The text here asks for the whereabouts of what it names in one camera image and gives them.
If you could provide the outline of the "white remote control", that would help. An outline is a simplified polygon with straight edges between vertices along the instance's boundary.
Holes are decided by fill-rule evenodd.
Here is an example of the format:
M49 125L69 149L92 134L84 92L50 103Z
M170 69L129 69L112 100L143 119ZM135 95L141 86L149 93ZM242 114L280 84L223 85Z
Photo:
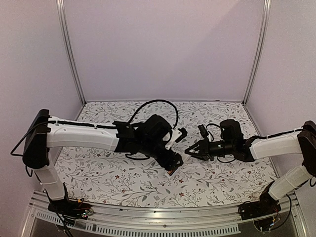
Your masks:
M167 178L171 178L175 175L175 173L176 173L176 170L171 170L171 171L167 171L165 175Z

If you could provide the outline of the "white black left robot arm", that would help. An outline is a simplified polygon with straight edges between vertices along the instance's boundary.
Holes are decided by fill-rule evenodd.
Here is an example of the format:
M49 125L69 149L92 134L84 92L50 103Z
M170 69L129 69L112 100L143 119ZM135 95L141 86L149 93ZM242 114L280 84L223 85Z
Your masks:
M164 118L152 115L145 122L114 121L97 124L52 117L49 110L38 112L29 129L10 154L22 158L46 189L48 197L62 214L70 214L73 203L67 199L64 184L50 161L50 149L55 147L98 148L124 153L128 159L136 154L153 158L164 170L172 173L183 164L179 153L171 146L187 136L185 128L170 125ZM23 152L15 151L23 144Z

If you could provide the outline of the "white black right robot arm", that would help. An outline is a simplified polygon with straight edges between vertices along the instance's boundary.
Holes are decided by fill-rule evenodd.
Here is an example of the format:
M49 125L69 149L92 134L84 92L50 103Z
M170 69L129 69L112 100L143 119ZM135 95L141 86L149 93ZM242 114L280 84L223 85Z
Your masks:
M221 140L210 142L206 128L199 126L203 139L185 149L185 154L200 160L232 155L242 162L254 162L260 158L300 154L301 165L288 171L270 183L255 205L259 215L266 215L275 202L288 192L299 188L316 175L316 125L309 120L300 128L268 136L252 136L244 139L240 123L227 119L219 124Z

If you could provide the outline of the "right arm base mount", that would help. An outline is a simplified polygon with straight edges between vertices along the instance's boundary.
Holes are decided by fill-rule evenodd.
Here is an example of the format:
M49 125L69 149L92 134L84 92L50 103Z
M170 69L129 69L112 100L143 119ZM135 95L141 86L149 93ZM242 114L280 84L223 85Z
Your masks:
M242 220L262 217L279 211L281 211L279 201L274 200L268 191L263 191L258 201L246 201L238 206L238 213Z

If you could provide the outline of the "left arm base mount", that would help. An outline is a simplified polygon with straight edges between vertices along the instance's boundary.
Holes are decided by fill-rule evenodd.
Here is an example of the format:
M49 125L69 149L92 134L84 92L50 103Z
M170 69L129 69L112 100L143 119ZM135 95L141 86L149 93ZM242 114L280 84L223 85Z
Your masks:
M52 200L47 194L49 200L48 210L66 216L72 219L87 219L94 211L89 203L85 203L84 199L70 200L65 183L63 183L64 197L59 200Z

